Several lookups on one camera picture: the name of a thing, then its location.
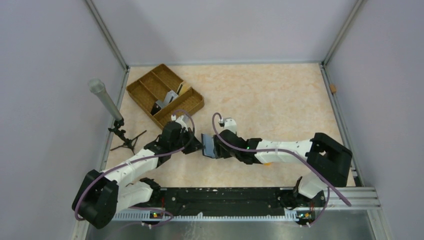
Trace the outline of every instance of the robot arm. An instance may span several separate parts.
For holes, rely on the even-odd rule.
[[[143,173],[159,167],[171,158],[171,155],[164,156],[164,154],[184,146],[185,148],[182,150],[184,154],[190,154],[203,148],[191,129],[187,127],[185,117],[180,116],[178,119],[173,117],[172,121],[163,128],[162,134],[144,146],[136,155],[124,161],[124,166],[118,169],[114,167],[103,172],[108,174],[100,178],[88,190],[79,206],[78,214],[97,229],[101,229],[112,220],[115,213],[135,204],[149,201],[153,190],[160,186],[148,178],[143,178],[134,184],[132,182]],[[145,157],[151,158],[133,162]],[[102,173],[96,170],[87,173],[72,203],[72,210],[76,210],[83,192],[101,175]]]
[[[219,133],[219,136],[235,147],[247,150],[271,150],[258,152],[239,151],[224,144],[216,135],[208,136],[202,134],[201,138],[205,146],[202,150],[204,156],[215,159],[235,157],[245,164],[269,164],[274,162],[302,164],[292,154],[277,151],[277,149],[285,149],[299,155],[333,186],[346,187],[352,152],[324,133],[315,133],[312,139],[293,142],[269,141],[261,138],[244,140],[237,136],[237,124],[234,119],[224,118],[219,121],[219,125],[224,128]],[[301,206],[326,188],[327,185],[317,175],[309,172],[298,179],[296,186],[293,188],[293,196],[287,199],[290,204],[285,205],[291,205],[292,207]]]

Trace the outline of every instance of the metal plate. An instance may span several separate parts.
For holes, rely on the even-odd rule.
[[[170,222],[149,230],[129,222],[113,221],[103,229],[90,227],[86,240],[375,240],[367,211],[326,211],[313,227],[284,222]]]

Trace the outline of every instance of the microphone stand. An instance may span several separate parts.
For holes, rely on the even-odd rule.
[[[144,130],[142,133],[138,134],[133,139],[129,139],[129,138],[125,137],[125,133],[127,131],[119,130],[119,128],[122,127],[123,125],[124,125],[124,118],[122,118],[119,121],[115,120],[115,122],[113,122],[114,128],[110,128],[110,127],[108,128],[109,132],[114,133],[116,136],[118,136],[123,141],[122,145],[119,145],[117,147],[112,148],[111,151],[119,149],[119,148],[127,148],[127,149],[130,149],[132,151],[132,153],[135,155],[136,153],[134,152],[134,146],[136,145],[139,137],[141,135],[143,135],[145,132],[147,132],[147,130]]]

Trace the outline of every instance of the microphone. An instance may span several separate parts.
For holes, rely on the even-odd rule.
[[[118,122],[121,121],[123,117],[106,91],[105,84],[100,81],[100,79],[93,78],[88,81],[88,86],[90,88],[90,92],[92,92],[98,97],[98,99],[100,99],[101,103],[109,111],[113,118]]]

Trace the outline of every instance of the white wall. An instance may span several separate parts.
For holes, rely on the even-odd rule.
[[[366,184],[394,239],[422,239],[424,1],[370,0],[329,65]]]
[[[129,65],[324,59],[356,0],[94,0]]]
[[[2,0],[0,53],[0,239],[70,239],[111,119],[87,81],[123,69],[82,0]]]

